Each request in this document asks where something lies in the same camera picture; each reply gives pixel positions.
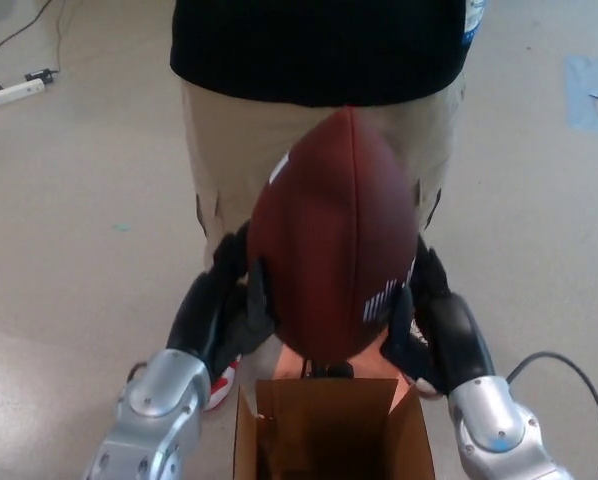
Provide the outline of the robot right black hand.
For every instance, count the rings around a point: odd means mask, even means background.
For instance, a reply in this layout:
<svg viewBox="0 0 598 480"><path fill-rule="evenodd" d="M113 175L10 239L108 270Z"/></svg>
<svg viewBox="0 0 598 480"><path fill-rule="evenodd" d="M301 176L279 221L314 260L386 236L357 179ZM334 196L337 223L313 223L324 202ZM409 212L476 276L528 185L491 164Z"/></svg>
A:
<svg viewBox="0 0 598 480"><path fill-rule="evenodd" d="M450 289L441 260L422 238L380 353L405 377L422 380L443 396L468 381L495 374L473 314Z"/></svg>

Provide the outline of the robot left black hand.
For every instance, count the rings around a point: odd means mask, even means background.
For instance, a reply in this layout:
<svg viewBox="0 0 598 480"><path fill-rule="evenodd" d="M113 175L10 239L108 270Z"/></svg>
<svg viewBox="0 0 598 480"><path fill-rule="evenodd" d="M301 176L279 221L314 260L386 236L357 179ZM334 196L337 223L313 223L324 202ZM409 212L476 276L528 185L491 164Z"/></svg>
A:
<svg viewBox="0 0 598 480"><path fill-rule="evenodd" d="M263 263L247 260L249 224L224 236L213 265L191 285L175 316L167 346L200 359L217 379L240 355L253 353L274 332Z"/></svg>

